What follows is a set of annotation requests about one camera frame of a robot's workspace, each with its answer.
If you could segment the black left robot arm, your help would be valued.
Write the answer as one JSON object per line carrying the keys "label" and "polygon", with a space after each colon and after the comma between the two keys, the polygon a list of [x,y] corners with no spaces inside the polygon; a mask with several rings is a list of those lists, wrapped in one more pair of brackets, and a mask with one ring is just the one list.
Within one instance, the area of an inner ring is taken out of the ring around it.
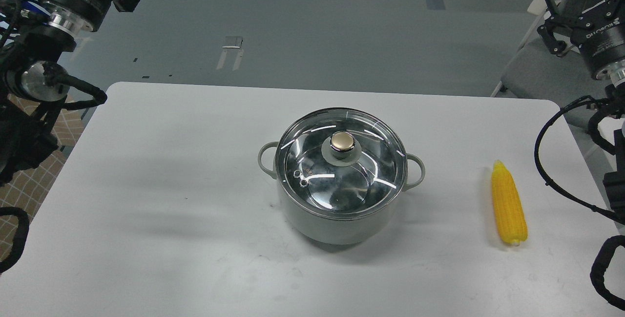
{"label": "black left robot arm", "polygon": [[78,35],[96,32],[111,7],[140,0],[1,0],[1,271],[16,265],[35,212],[75,144],[78,112],[102,105],[100,88],[58,61]]}

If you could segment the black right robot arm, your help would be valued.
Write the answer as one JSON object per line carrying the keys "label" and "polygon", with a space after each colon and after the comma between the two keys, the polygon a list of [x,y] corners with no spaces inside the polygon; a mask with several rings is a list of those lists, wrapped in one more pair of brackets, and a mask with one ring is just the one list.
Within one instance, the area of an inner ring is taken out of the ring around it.
{"label": "black right robot arm", "polygon": [[[576,15],[564,15],[558,11],[554,0],[544,0],[548,17],[537,32],[549,52],[558,57],[570,46],[577,47],[591,78],[608,80],[605,97],[583,95],[560,110],[544,124],[534,144],[534,164],[547,187],[592,212],[607,217],[614,223],[624,223],[624,129],[613,131],[609,141],[600,133],[603,119],[624,116],[624,0],[601,0]],[[556,39],[554,32],[563,28],[569,43]],[[608,209],[601,209],[572,195],[558,185],[542,167],[541,142],[547,130],[563,115],[580,107],[592,110],[587,122],[587,133],[593,143],[615,157],[616,170],[605,173],[602,185],[607,196]]]}

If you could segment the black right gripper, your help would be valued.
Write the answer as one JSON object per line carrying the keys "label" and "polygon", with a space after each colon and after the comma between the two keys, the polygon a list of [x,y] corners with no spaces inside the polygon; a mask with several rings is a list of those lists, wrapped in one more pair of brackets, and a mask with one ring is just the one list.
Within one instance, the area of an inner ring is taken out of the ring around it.
{"label": "black right gripper", "polygon": [[580,53],[592,79],[624,80],[623,0],[602,0],[582,12],[576,0],[537,1],[544,9],[537,32],[550,54]]}

